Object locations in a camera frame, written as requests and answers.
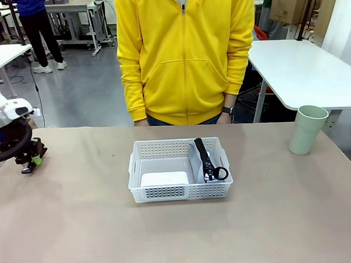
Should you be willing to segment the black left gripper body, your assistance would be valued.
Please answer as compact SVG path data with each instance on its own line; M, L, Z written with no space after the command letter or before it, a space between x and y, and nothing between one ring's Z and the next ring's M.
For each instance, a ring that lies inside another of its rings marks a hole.
M43 157L47 152L47 149L48 148L39 137L32 138L23 151L16 156L15 162L18 165L22 165L26 162L30 162L32 164L33 162L31 161L31 158L36 155L42 155Z

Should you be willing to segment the person's left hand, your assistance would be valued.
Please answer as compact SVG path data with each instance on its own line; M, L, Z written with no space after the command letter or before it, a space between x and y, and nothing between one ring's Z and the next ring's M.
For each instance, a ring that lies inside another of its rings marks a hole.
M232 117L228 113L221 113L221 115L218 118L217 124L222 125L222 124L231 124L232 122Z

